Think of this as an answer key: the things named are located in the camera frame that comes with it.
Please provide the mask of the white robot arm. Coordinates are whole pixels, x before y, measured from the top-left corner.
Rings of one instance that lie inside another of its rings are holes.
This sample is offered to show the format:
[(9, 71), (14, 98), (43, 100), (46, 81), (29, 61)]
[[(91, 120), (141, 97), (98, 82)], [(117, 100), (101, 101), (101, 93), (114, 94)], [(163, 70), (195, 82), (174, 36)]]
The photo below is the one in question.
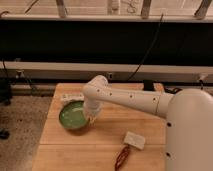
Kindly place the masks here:
[(213, 96), (209, 93), (112, 88), (102, 75), (86, 83), (82, 93), (89, 117), (98, 115), (102, 102), (109, 102), (165, 119), (165, 171), (213, 171)]

